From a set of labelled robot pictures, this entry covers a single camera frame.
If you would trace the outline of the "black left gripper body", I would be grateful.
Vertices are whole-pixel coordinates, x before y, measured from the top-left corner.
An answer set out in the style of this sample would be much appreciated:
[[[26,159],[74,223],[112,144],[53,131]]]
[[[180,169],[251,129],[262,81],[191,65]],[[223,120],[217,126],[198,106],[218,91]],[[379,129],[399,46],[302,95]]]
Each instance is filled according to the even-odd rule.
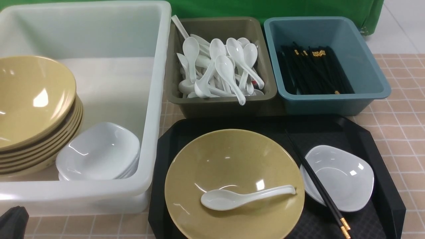
[[[24,239],[29,214],[25,207],[12,207],[0,218],[1,239]]]

